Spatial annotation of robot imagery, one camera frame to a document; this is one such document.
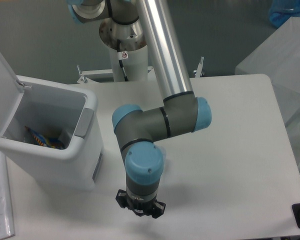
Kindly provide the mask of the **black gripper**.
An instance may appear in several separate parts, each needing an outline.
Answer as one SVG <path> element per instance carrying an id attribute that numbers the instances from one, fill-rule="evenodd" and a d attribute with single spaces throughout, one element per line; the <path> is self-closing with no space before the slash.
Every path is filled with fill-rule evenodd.
<path id="1" fill-rule="evenodd" d="M 119 189 L 115 200 L 123 209 L 136 212 L 139 217 L 151 216 L 154 219 L 162 216 L 166 209 L 166 204 L 156 200 L 157 193 L 153 192 L 149 195 L 137 195 L 132 192 Z"/>

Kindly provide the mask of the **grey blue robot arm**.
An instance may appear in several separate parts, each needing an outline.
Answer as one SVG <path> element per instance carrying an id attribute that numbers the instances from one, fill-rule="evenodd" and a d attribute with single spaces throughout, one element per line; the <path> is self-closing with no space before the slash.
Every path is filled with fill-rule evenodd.
<path id="1" fill-rule="evenodd" d="M 156 141 L 207 128 L 211 108 L 196 97 L 165 0 L 69 0 L 73 20 L 84 24 L 102 20 L 99 35 L 114 50 L 124 81 L 132 76 L 127 60 L 132 52 L 148 48 L 163 106 L 142 110 L 136 104 L 117 108 L 113 131 L 126 172 L 126 189 L 116 201 L 137 216 L 159 218 L 166 204 L 157 200 L 164 156 Z"/>

